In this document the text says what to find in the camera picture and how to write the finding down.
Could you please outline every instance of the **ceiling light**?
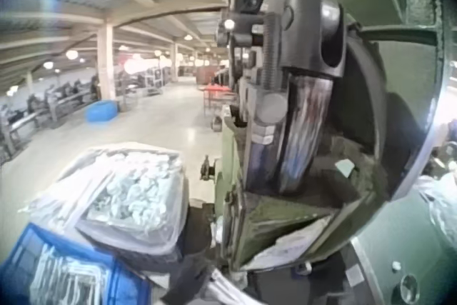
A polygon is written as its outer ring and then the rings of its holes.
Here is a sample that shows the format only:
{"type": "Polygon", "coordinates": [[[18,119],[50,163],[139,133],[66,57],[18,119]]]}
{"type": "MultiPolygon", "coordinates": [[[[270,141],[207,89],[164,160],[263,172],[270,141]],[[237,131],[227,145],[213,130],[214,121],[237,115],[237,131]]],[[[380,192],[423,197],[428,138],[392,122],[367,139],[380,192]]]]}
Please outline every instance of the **ceiling light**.
{"type": "Polygon", "coordinates": [[[225,22],[224,22],[224,27],[231,31],[233,29],[235,29],[235,22],[232,21],[231,19],[227,19],[225,22]]]}
{"type": "Polygon", "coordinates": [[[46,69],[52,69],[54,67],[54,62],[53,61],[47,61],[43,64],[43,67],[46,69]]]}
{"type": "Polygon", "coordinates": [[[66,57],[69,58],[69,60],[75,60],[78,58],[78,51],[76,50],[68,50],[66,53],[65,53],[66,57]]]}

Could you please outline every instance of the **factory floor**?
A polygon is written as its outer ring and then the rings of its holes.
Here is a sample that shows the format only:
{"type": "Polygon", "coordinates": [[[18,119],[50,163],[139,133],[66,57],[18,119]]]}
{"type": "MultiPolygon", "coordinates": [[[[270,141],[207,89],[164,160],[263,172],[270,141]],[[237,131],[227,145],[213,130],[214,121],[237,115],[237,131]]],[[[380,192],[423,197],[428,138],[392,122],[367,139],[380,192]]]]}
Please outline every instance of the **factory floor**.
{"type": "Polygon", "coordinates": [[[48,187],[84,149],[101,144],[136,141],[181,151],[189,178],[190,198],[214,201],[214,184],[200,181],[200,166],[221,155],[221,136],[203,113],[203,94],[194,77],[180,77],[162,95],[139,99],[137,106],[107,124],[84,120],[84,110],[67,117],[57,129],[44,129],[25,149],[1,167],[0,263],[7,257],[28,221],[18,213],[27,201],[48,187]]]}

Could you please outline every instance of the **white pillar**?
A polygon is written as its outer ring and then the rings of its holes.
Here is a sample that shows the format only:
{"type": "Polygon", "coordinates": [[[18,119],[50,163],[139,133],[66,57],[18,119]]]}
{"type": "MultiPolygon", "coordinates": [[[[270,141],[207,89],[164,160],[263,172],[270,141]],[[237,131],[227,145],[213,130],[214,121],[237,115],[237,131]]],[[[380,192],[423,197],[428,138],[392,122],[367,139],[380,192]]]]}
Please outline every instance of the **white pillar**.
{"type": "Polygon", "coordinates": [[[194,50],[194,76],[197,77],[197,66],[196,66],[196,62],[197,62],[197,58],[199,57],[199,53],[197,52],[197,50],[194,50]]]}
{"type": "Polygon", "coordinates": [[[27,88],[29,89],[29,95],[34,93],[34,80],[31,77],[31,72],[28,71],[26,74],[27,88]]]}
{"type": "Polygon", "coordinates": [[[178,45],[173,42],[170,46],[171,82],[178,81],[178,45]]]}
{"type": "Polygon", "coordinates": [[[115,100],[113,65],[113,25],[105,23],[97,34],[97,61],[101,98],[115,100]]]}

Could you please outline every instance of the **blue bin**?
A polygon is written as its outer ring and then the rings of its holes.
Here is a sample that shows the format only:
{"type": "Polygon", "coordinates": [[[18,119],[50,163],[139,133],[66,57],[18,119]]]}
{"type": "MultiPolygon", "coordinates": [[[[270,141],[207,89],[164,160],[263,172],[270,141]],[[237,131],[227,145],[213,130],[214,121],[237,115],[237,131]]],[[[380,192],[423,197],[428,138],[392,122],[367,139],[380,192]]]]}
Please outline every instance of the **blue bin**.
{"type": "Polygon", "coordinates": [[[112,255],[75,244],[35,224],[28,224],[8,259],[0,268],[0,304],[29,304],[29,289],[44,244],[62,256],[105,266],[109,279],[103,295],[104,305],[147,305],[151,285],[126,269],[112,255]]]}
{"type": "Polygon", "coordinates": [[[86,109],[86,120],[89,123],[110,121],[117,116],[117,103],[112,100],[101,100],[86,109]]]}

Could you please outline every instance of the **clear plastic bag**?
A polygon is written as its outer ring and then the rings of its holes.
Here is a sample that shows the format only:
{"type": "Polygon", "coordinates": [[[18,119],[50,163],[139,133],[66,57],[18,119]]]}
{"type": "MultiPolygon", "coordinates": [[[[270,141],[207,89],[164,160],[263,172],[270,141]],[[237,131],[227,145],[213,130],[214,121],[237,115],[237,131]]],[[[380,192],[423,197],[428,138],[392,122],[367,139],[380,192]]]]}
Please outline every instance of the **clear plastic bag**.
{"type": "Polygon", "coordinates": [[[102,244],[164,255],[176,245],[188,205],[179,153],[126,143],[89,149],[26,210],[60,234],[76,227],[102,244]]]}
{"type": "Polygon", "coordinates": [[[452,173],[440,180],[421,176],[413,185],[428,202],[430,220],[457,249],[457,186],[452,173]]]}

